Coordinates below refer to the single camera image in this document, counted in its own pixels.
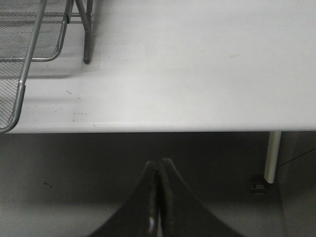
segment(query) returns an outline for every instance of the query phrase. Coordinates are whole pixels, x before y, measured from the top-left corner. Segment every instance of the white desk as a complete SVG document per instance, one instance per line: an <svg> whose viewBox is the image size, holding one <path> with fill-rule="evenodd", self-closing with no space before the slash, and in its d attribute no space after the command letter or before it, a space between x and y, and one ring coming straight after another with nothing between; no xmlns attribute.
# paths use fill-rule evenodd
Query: white desk
<svg viewBox="0 0 316 237"><path fill-rule="evenodd" d="M12 133L316 129L315 0L96 0Z"/></svg>

